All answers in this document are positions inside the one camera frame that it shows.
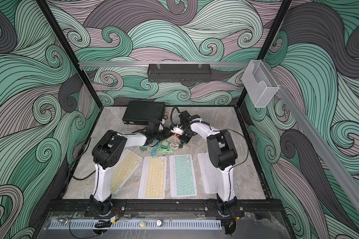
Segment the yellow wireless keyboard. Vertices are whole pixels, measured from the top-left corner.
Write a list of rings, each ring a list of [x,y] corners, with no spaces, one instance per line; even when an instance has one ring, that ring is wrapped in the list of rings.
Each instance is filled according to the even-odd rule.
[[[112,194],[117,194],[120,191],[142,161],[142,157],[131,150],[126,149],[123,151],[121,159],[116,163],[111,176],[110,190]]]
[[[144,157],[138,199],[165,199],[167,157]]]

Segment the green wireless keyboard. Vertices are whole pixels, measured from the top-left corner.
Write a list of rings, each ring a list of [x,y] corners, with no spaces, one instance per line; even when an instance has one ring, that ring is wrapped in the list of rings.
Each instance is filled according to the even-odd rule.
[[[170,189],[172,198],[197,196],[195,171],[191,154],[171,155]]]

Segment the white wireless keyboard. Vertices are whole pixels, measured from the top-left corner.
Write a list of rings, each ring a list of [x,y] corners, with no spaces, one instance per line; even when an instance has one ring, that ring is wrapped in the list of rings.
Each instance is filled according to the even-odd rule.
[[[216,194],[218,192],[217,169],[212,165],[208,153],[198,153],[203,186],[206,194]]]

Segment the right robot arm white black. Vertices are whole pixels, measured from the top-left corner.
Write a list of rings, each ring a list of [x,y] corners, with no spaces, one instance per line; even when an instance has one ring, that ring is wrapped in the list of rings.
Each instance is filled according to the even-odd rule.
[[[173,108],[179,115],[179,124],[171,122],[171,130],[179,135],[182,143],[188,143],[197,134],[206,140],[208,157],[217,169],[216,206],[222,216],[228,216],[237,205],[233,189],[233,167],[238,157],[233,139],[227,129],[217,129],[204,121],[199,115],[190,115],[188,111]]]

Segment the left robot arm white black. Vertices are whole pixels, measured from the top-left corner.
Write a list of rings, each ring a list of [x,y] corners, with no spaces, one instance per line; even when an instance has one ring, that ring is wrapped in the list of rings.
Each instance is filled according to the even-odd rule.
[[[120,133],[110,129],[104,134],[92,150],[95,183],[90,204],[100,216],[111,212],[111,176],[124,149],[152,145],[155,140],[163,141],[172,135],[171,130],[156,119],[149,121],[147,128],[138,132]]]

